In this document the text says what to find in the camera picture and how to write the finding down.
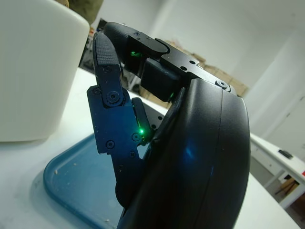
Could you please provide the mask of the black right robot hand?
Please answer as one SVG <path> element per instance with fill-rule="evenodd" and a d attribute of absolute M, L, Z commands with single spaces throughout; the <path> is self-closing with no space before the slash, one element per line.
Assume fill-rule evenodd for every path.
<path fill-rule="evenodd" d="M 112 158 L 120 229 L 231 229 L 246 193 L 250 130 L 233 87 L 170 44 L 108 22 L 87 91 Z"/>

